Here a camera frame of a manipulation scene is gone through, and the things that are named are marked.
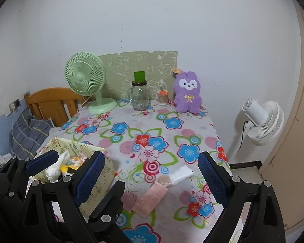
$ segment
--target green lid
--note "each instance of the green lid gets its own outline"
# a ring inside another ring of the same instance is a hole
[[[134,80],[136,83],[142,83],[145,81],[145,71],[134,72]]]

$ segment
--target green board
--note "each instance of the green board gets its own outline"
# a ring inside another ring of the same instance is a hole
[[[104,62],[106,81],[102,96],[127,99],[127,90],[132,87],[135,71],[145,71],[150,99],[157,99],[160,87],[167,90],[173,99],[175,76],[171,71],[177,67],[177,51],[136,51],[99,56]]]

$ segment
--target floral tablecloth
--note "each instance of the floral tablecloth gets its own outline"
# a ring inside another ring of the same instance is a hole
[[[208,151],[229,169],[228,160],[207,110],[198,114],[175,111],[174,103],[152,102],[147,111],[134,111],[128,100],[106,114],[92,115],[82,109],[61,127],[58,137],[103,147],[116,170],[114,182],[124,181],[124,210],[117,224],[134,243],[203,242],[223,210],[202,174],[197,160]],[[132,206],[164,174],[187,165],[194,175],[169,187],[161,202],[146,219]],[[237,242],[241,220],[230,242]]]

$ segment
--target fan grille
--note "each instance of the fan grille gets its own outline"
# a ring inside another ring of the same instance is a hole
[[[261,146],[275,138],[284,124],[284,112],[276,101],[267,101],[262,107],[268,111],[268,118],[265,123],[253,127],[249,132],[253,144]]]
[[[243,110],[243,111],[246,111],[246,110],[251,106],[252,101],[253,101],[252,98],[248,99],[248,100],[244,103],[244,105],[243,105],[243,107],[242,107],[242,110]]]
[[[93,95],[105,83],[101,59],[89,53],[73,55],[66,63],[64,74],[70,88],[79,95]]]

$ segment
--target green desk fan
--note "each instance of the green desk fan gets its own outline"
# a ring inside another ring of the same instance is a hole
[[[96,96],[96,102],[89,105],[91,114],[102,114],[117,106],[114,99],[101,98],[105,72],[98,56],[90,53],[73,55],[66,63],[64,74],[67,83],[75,93],[82,96]]]

